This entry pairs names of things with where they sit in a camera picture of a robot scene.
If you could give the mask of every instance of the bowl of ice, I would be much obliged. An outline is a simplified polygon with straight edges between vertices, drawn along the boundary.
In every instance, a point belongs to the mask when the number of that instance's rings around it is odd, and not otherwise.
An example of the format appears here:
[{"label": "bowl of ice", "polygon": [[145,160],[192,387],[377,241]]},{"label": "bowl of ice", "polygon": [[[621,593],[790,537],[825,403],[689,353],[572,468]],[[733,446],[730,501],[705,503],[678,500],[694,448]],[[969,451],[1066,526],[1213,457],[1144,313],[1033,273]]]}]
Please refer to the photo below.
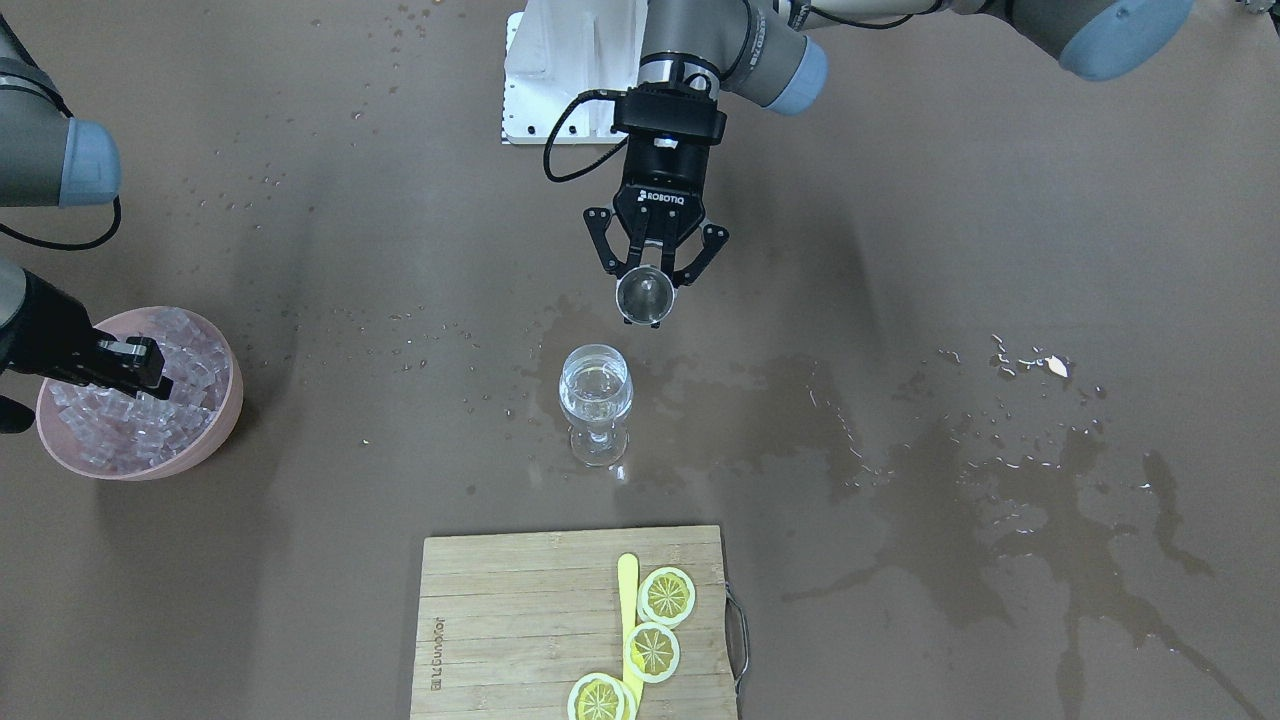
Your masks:
[{"label": "bowl of ice", "polygon": [[68,470],[104,480],[166,478],[218,450],[239,419],[244,383],[227,338],[180,307],[140,307],[99,323],[115,337],[155,338],[168,401],[45,380],[36,427],[45,450]]}]

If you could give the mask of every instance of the glass of water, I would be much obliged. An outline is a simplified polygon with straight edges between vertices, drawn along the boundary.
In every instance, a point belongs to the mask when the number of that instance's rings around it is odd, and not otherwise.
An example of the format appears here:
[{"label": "glass of water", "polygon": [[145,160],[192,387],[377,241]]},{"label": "glass of water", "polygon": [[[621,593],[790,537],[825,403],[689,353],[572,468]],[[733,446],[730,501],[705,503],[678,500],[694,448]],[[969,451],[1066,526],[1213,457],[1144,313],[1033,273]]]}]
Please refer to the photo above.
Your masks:
[{"label": "glass of water", "polygon": [[559,393],[573,456],[593,468],[617,462],[627,448],[625,423],[632,396],[622,354],[608,345],[584,345],[570,352]]}]

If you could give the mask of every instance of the yellow spatula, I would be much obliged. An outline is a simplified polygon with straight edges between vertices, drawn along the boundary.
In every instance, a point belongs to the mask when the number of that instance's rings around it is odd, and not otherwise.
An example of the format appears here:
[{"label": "yellow spatula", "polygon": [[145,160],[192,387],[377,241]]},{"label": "yellow spatula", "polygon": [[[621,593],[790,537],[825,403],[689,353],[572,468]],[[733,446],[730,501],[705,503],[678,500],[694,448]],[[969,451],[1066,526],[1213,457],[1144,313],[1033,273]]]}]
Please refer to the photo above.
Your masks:
[{"label": "yellow spatula", "polygon": [[636,696],[639,712],[640,696],[644,694],[644,680],[627,664],[627,637],[636,629],[636,592],[640,587],[640,561],[630,552],[618,556],[618,597],[622,598],[622,684]]}]

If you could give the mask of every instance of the glass base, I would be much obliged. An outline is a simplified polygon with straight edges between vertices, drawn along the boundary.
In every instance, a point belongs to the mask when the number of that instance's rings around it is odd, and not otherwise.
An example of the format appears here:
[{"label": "glass base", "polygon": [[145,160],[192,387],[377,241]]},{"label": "glass base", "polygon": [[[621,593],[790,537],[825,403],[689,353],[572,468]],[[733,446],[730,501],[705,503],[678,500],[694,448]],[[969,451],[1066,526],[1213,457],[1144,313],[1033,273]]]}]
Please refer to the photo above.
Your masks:
[{"label": "glass base", "polygon": [[618,429],[612,433],[596,434],[577,428],[568,430],[568,446],[573,457],[590,468],[613,465],[627,450],[627,432]]}]

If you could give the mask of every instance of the bamboo cutting board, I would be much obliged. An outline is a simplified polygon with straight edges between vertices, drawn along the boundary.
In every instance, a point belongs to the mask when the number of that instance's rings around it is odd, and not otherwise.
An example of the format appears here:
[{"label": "bamboo cutting board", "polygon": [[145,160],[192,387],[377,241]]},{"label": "bamboo cutting board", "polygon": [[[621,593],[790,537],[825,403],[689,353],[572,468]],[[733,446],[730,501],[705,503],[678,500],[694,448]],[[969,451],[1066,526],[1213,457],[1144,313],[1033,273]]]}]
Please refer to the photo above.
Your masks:
[{"label": "bamboo cutting board", "polygon": [[411,717],[564,720],[579,678],[621,679],[625,552],[641,580],[675,565],[698,588],[675,630],[680,667],[645,685],[637,720],[737,720],[714,525],[428,538]]}]

